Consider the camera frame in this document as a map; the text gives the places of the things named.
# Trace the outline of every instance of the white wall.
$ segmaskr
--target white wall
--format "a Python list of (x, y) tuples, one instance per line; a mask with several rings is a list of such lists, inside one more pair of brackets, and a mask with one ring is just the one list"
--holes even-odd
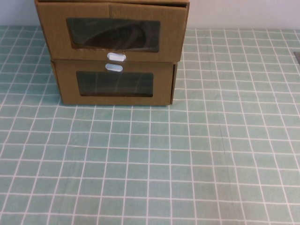
[[(190, 28), (300, 29), (300, 0), (190, 0)], [(33, 0), (0, 0), (0, 24), (37, 25)]]

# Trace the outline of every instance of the stacked cardboard boxes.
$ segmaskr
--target stacked cardboard boxes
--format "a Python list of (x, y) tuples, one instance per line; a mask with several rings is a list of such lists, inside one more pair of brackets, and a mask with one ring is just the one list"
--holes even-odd
[(188, 0), (35, 0), (65, 104), (169, 105)]

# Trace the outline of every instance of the drawer handle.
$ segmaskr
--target drawer handle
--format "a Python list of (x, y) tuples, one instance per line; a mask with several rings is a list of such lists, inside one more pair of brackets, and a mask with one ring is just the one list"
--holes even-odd
[(126, 55), (124, 54), (117, 54), (117, 53), (108, 53), (107, 57), (111, 61), (118, 61), (118, 62), (124, 62), (126, 59)]
[(105, 65), (105, 68), (107, 70), (111, 70), (111, 71), (115, 71), (115, 72), (121, 72), (123, 70), (123, 66), (116, 65), (116, 64), (110, 64), (110, 63), (107, 63)]

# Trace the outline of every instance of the tiled surface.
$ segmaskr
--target tiled surface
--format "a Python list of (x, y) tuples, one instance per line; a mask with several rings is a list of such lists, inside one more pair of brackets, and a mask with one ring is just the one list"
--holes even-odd
[(300, 31), (186, 36), (174, 105), (69, 107), (0, 27), (1, 225), (300, 224)]

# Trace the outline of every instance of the clear plastic window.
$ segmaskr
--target clear plastic window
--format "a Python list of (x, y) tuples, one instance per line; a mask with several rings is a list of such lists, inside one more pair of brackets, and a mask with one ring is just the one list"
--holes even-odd
[(73, 48), (159, 51), (160, 21), (68, 18)]
[(153, 74), (76, 72), (81, 96), (152, 97)]

